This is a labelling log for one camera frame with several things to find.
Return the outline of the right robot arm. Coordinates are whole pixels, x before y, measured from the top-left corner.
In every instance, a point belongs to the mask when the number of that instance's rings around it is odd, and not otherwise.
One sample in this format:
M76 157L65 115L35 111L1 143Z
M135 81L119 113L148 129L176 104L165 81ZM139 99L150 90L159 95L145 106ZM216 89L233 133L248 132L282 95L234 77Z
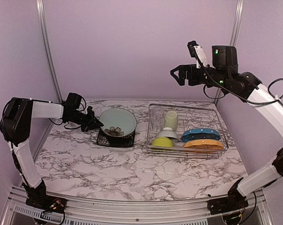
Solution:
M176 82L183 86L203 84L208 88L220 88L223 94L232 94L256 109L283 138L283 103L270 94L269 89L250 72L238 72L237 49L234 46L212 46L212 65L207 64L203 48L195 41L187 44L195 64L179 65L170 71ZM259 188L267 187L283 178L283 147L277 155L261 169L246 178L241 178L228 191L223 205L235 209L247 195Z

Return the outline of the orange polka dot plate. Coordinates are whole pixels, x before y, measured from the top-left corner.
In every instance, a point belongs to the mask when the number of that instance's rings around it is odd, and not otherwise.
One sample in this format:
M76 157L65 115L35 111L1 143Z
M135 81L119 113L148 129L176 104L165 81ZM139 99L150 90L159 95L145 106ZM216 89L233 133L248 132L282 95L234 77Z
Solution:
M218 140L213 139L197 139L186 142L183 148L190 149L208 149L208 150L223 150L223 144Z

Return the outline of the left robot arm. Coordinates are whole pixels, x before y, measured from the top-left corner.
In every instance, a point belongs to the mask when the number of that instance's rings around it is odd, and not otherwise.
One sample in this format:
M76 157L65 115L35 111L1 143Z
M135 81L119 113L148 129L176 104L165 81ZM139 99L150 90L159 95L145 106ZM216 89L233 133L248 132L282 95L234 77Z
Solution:
M103 124L96 118L91 106L83 113L79 110L82 96L69 93L61 103L14 97L5 105L0 120L0 131L7 141L14 164L19 171L28 199L40 208L46 209L51 199L46 186L37 172L30 150L30 129L32 119L59 119L63 123L79 125L86 132L100 128Z

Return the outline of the blue polka dot plate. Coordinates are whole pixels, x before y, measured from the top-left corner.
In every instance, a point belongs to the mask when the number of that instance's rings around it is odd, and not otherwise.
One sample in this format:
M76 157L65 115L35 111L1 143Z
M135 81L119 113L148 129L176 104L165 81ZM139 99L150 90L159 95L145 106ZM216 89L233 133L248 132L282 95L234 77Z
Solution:
M194 128L185 131L180 139L184 143L197 139L213 139L219 141L221 140L221 136L218 131L211 128Z

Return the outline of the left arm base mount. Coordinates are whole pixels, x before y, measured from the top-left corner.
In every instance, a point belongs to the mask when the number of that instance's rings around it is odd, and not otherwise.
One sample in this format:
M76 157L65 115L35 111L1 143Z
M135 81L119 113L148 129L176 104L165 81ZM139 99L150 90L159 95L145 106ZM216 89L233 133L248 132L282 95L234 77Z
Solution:
M56 212L63 214L67 200L61 197L46 195L45 197L27 197L26 204L44 212Z

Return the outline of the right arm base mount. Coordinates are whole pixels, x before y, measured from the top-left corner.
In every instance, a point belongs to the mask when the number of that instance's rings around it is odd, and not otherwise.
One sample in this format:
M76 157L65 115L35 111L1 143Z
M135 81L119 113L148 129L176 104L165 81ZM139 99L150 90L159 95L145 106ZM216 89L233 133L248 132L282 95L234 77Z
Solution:
M246 197L237 195L229 195L207 201L207 208L211 215L243 209L248 207L248 205Z

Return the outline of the light green round plate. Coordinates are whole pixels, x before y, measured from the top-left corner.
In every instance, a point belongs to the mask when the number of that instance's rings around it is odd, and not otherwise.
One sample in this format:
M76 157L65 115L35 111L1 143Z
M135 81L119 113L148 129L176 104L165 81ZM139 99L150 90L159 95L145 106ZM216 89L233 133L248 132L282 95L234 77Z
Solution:
M133 133L137 126L135 116L128 110L112 108L105 110L99 118L101 131L113 137L124 137Z

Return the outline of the black floral square plate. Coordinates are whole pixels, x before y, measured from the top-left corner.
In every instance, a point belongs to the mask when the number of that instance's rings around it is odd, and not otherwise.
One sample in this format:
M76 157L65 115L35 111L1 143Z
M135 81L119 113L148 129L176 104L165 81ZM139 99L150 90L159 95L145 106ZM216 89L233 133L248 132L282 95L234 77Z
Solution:
M110 136L102 129L99 130L96 144L114 148L130 148L134 145L135 130L125 136Z

